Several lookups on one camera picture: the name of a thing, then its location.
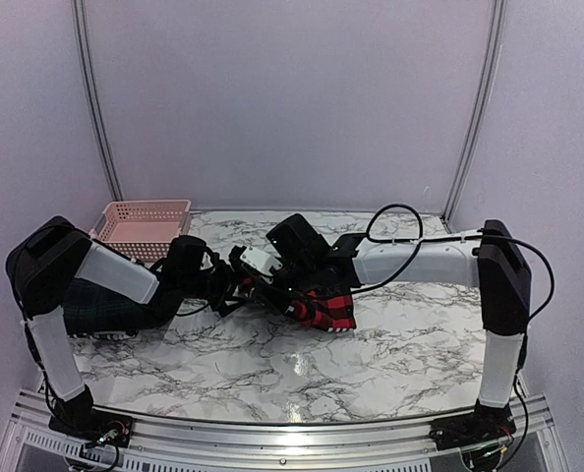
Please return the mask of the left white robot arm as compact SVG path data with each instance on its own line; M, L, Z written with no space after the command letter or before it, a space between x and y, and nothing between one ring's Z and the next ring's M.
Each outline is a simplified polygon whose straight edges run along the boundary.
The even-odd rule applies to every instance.
M65 424L82 438L101 429L70 346L76 336L134 334L166 325L186 300L226 317L244 305L243 278L201 238L174 238L151 266L136 262L55 216L6 260L29 348Z

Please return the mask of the red black plaid garment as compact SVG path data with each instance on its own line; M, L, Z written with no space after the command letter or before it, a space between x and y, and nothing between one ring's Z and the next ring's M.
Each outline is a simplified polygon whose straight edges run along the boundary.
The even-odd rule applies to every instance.
M357 328L352 296L347 294L322 300L315 291L304 297L291 296L289 292L269 284L247 278L239 286L239 294L263 305L273 314L284 316L299 325L326 332L345 332Z

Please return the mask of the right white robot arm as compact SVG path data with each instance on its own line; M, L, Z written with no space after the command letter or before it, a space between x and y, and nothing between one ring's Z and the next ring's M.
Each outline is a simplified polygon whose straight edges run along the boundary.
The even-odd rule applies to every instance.
M464 431L487 439L502 424L520 365L530 318L532 272L517 242L498 220L463 234L378 241L346 233L333 244L300 214L266 235L281 266L254 285L255 297L276 313L323 331L356 327L353 297L392 282L441 283L480 292L485 358L478 408Z

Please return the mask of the dark green plaid garment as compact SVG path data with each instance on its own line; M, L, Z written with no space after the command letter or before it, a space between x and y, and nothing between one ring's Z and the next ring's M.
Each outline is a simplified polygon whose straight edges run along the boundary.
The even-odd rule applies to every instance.
M74 279L65 295L63 319L69 336L82 331L139 331L165 325L182 303L183 298L173 290L161 290L149 304L138 304L87 280Z

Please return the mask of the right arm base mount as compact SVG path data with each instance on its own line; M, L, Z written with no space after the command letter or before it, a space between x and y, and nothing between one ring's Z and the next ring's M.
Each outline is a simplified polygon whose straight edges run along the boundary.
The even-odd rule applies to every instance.
M429 438L438 450L446 450L498 440L512 443L516 431L510 397L502 407L487 406L478 399L470 413L433 420Z

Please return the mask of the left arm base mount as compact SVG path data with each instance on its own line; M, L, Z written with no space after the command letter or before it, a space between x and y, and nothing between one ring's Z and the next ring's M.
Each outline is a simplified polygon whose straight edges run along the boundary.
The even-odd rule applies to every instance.
M48 383L45 401L50 411L48 428L51 431L85 440L88 447L129 445L134 419L96 409L90 389L85 384L81 394L65 401Z

